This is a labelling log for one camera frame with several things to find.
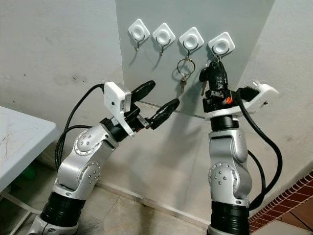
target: white mount plate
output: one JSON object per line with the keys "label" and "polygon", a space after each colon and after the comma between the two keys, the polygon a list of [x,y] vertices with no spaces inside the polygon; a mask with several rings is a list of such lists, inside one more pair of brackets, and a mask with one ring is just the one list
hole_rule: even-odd
{"label": "white mount plate", "polygon": [[208,46],[217,55],[228,54],[235,49],[235,44],[228,32],[224,32],[210,40]]}
{"label": "white mount plate", "polygon": [[152,33],[152,37],[161,45],[170,45],[176,39],[175,34],[172,32],[167,23],[161,24],[160,27]]}
{"label": "white mount plate", "polygon": [[149,38],[150,32],[142,22],[141,19],[137,19],[129,28],[128,32],[138,41],[145,41]]}
{"label": "white mount plate", "polygon": [[193,50],[197,47],[200,48],[204,44],[204,40],[201,37],[196,27],[192,27],[187,32],[179,37],[179,42],[188,50]]}

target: tiled floor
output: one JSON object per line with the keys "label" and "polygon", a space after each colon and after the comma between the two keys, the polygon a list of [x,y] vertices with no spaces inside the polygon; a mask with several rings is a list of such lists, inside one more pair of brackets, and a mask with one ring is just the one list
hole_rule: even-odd
{"label": "tiled floor", "polygon": [[[45,205],[55,179],[55,172],[36,164],[38,175],[34,180],[18,178],[11,194],[41,210]],[[0,201],[0,234],[9,234],[25,213],[14,204]],[[34,216],[29,217],[17,235],[25,235]],[[204,229],[176,217],[144,206],[138,202],[94,188],[80,217],[78,235],[205,235]],[[266,226],[255,235],[285,234],[312,235],[279,221]]]}

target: baseboard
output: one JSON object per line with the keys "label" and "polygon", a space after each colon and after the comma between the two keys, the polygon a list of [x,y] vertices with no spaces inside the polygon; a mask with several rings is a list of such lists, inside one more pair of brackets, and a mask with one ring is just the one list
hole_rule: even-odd
{"label": "baseboard", "polygon": [[108,191],[114,192],[116,194],[119,194],[123,197],[132,199],[132,200],[137,201],[143,205],[146,205],[146,206],[154,208],[158,211],[167,213],[169,215],[172,215],[174,217],[177,217],[179,219],[187,221],[188,223],[194,224],[194,225],[199,226],[201,228],[207,229],[208,225],[210,224],[208,221],[205,221],[203,219],[195,217],[191,214],[187,214],[185,212],[179,211],[179,210],[172,208],[172,207],[169,207],[165,204],[160,204],[156,201],[153,201],[149,198],[145,198],[145,197],[143,197],[137,193],[131,192],[131,191],[124,189],[124,188],[121,188],[119,186],[112,185],[109,183],[102,183],[102,182],[98,182],[96,184],[96,186],[103,188],[103,189],[106,189]]}

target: electrical cord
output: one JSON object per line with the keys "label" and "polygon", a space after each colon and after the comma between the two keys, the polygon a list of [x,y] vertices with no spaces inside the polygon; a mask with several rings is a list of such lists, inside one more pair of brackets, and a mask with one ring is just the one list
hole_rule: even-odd
{"label": "electrical cord", "polygon": [[55,152],[54,152],[54,161],[55,161],[55,166],[57,167],[57,169],[59,169],[60,167],[60,164],[61,164],[61,160],[62,160],[62,155],[60,154],[60,147],[61,147],[61,144],[62,142],[64,142],[65,138],[66,138],[66,135],[69,131],[73,130],[73,129],[76,129],[76,128],[85,128],[85,129],[90,129],[92,126],[86,126],[86,125],[74,125],[74,126],[71,126],[70,128],[68,128],[67,130],[65,130],[58,142],[57,142],[57,145],[55,146]]}
{"label": "electrical cord", "polygon": [[64,143],[65,143],[66,133],[68,132],[67,130],[69,129],[68,127],[69,127],[70,121],[72,120],[72,118],[73,118],[76,110],[78,109],[78,107],[83,103],[83,101],[87,98],[87,96],[90,95],[90,93],[93,92],[97,88],[101,88],[102,92],[104,93],[104,84],[103,83],[99,83],[99,84],[96,84],[96,85],[92,86],[84,94],[84,96],[77,102],[77,104],[75,105],[75,107],[73,108],[72,112],[69,114],[69,116],[67,118],[67,122],[65,124],[64,132],[63,132],[63,133],[65,133],[65,135],[64,135],[64,137],[61,140],[59,139],[59,141],[60,141],[59,147],[58,147],[58,149],[56,148],[55,156],[54,156],[55,166],[57,167],[57,170],[59,169],[60,164],[61,164],[61,158],[62,158]]}
{"label": "electrical cord", "polygon": [[262,193],[260,193],[255,199],[254,201],[258,202],[262,201],[264,196],[274,187],[274,185],[277,183],[280,174],[282,172],[283,169],[283,157],[282,154],[280,152],[280,149],[278,148],[278,146],[269,138],[267,137],[264,132],[258,127],[258,125],[253,121],[253,119],[250,117],[248,111],[246,110],[243,101],[241,100],[240,97],[240,92],[241,92],[242,88],[239,88],[237,90],[237,102],[238,105],[240,107],[241,112],[243,113],[244,117],[246,118],[247,122],[250,124],[250,126],[254,129],[254,131],[274,150],[274,152],[276,153],[277,156],[277,169],[276,169],[276,173],[272,179],[272,181],[270,182],[270,184],[266,187],[265,191]]}
{"label": "electrical cord", "polygon": [[264,196],[265,196],[265,190],[266,190],[266,180],[265,180],[265,174],[264,174],[262,165],[260,164],[260,162],[257,159],[257,157],[250,150],[248,150],[248,154],[254,160],[255,164],[259,168],[260,175],[261,175],[261,193],[260,194],[262,195],[262,197],[260,197],[258,200],[253,200],[250,203],[249,211],[251,211],[251,210],[254,210],[254,209],[258,208],[262,204],[262,202],[263,202],[263,199],[264,199]]}

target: white wall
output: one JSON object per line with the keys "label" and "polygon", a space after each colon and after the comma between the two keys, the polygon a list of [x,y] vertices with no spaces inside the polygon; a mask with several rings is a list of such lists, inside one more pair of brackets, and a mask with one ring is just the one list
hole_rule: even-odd
{"label": "white wall", "polygon": [[[272,107],[254,115],[285,159],[273,195],[290,185],[299,171],[312,169],[312,11],[311,1],[276,0],[241,80],[241,85],[266,81],[281,92]],[[1,105],[48,119],[62,129],[82,94],[92,84],[111,80],[122,82],[114,1],[1,1]],[[140,106],[144,116],[156,110]],[[108,116],[98,92],[82,105],[73,124],[95,124]],[[269,181],[274,155],[246,124],[243,128]],[[209,220],[209,132],[209,123],[202,119],[174,114],[156,131],[143,130],[122,142],[106,164],[102,182]],[[66,152],[75,135],[68,136]],[[51,165],[53,150],[51,145],[43,157]],[[249,168],[254,197],[259,174],[253,163]]]}

